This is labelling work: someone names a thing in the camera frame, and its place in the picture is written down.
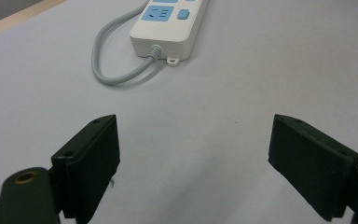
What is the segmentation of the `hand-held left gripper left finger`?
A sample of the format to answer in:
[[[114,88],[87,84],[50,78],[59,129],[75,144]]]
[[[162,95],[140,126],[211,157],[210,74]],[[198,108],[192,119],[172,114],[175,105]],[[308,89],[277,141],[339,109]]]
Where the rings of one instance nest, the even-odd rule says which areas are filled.
[[[117,171],[117,117],[92,120],[52,157],[50,179],[56,207],[77,224],[88,224]]]

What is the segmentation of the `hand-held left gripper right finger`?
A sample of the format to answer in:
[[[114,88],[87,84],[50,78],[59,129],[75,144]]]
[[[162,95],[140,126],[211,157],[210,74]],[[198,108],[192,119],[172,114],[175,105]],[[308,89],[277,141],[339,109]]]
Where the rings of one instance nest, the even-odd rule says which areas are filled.
[[[357,152],[301,119],[275,115],[268,162],[323,219],[344,215]]]

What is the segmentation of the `white power strip blue sockets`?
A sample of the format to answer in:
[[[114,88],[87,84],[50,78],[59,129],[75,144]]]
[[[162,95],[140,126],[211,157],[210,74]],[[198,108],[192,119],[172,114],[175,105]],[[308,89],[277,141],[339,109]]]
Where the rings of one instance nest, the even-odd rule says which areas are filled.
[[[186,60],[193,49],[209,0],[149,0],[133,25],[135,53],[147,57],[155,46],[169,66]]]

